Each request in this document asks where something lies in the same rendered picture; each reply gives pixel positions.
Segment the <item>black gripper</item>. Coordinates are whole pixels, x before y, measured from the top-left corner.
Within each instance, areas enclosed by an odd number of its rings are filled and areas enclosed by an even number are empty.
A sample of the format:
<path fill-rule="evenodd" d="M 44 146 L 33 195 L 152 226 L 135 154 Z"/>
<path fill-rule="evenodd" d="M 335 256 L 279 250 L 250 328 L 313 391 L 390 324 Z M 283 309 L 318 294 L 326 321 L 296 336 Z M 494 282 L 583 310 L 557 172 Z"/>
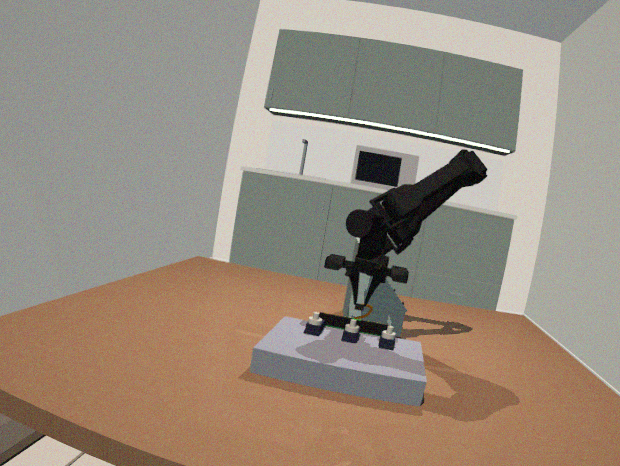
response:
<path fill-rule="evenodd" d="M 358 253 L 361 251 L 363 246 L 366 246 L 366 244 L 369 244 L 368 249 L 373 250 L 373 251 L 377 251 L 378 247 L 384 249 L 385 242 L 386 240 L 381 240 L 381 239 L 360 238 Z M 354 264 L 355 262 L 353 261 L 347 261 L 345 256 L 331 254 L 328 257 L 326 257 L 324 268 L 337 270 L 337 271 L 340 270 L 341 268 L 346 268 L 347 272 L 345 273 L 345 276 L 349 277 L 352 282 L 353 301 L 354 301 L 354 305 L 356 305 L 357 295 L 358 295 L 359 273 L 354 271 Z M 406 268 L 394 266 L 394 265 L 392 265 L 391 268 L 387 268 L 385 272 L 381 272 L 377 270 L 375 275 L 373 275 L 373 278 L 372 278 L 372 281 L 371 281 L 371 284 L 370 284 L 370 287 L 369 287 L 369 290 L 368 290 L 368 293 L 365 299 L 364 306 L 368 304 L 372 294 L 374 293 L 376 288 L 379 286 L 379 284 L 385 283 L 387 276 L 391 277 L 391 279 L 394 282 L 407 284 L 408 275 L 409 273 Z"/>

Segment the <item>black pin header strip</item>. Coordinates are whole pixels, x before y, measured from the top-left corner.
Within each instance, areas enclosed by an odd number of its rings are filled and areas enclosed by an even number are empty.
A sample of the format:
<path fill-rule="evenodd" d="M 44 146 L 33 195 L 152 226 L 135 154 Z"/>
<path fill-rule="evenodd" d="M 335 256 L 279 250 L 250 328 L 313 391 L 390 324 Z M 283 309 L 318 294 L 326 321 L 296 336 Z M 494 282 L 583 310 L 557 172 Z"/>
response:
<path fill-rule="evenodd" d="M 319 317 L 325 320 L 325 326 L 336 328 L 336 329 L 341 329 L 341 330 L 345 329 L 345 325 L 350 324 L 350 320 L 353 319 L 353 318 L 343 317 L 339 315 L 330 315 L 330 314 L 321 313 L 321 312 L 320 312 Z M 358 319 L 354 319 L 354 320 L 357 320 L 356 326 L 361 326 L 359 333 L 368 334 L 368 335 L 372 334 L 372 335 L 380 336 L 381 330 L 382 331 L 387 330 L 387 327 L 389 326 L 389 325 L 384 325 L 384 324 L 371 322 L 371 321 L 366 322 L 366 321 L 362 321 Z"/>

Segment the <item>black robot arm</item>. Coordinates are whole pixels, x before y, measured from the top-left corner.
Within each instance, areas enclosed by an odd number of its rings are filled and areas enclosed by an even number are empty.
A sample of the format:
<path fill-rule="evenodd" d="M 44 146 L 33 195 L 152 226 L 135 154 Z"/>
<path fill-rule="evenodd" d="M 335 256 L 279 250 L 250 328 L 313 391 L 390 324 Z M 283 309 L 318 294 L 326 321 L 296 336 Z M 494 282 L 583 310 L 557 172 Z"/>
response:
<path fill-rule="evenodd" d="M 384 255 L 392 250 L 398 255 L 408 248 L 425 218 L 457 190 L 481 183 L 488 176 L 486 171 L 473 151 L 462 149 L 448 164 L 415 185 L 392 188 L 371 199 L 372 208 L 352 211 L 346 219 L 347 231 L 352 236 L 386 240 L 384 249 L 378 247 L 377 251 L 368 249 L 369 244 L 363 246 L 356 256 L 354 271 L 369 276 L 377 270 L 385 272 L 389 257 Z"/>

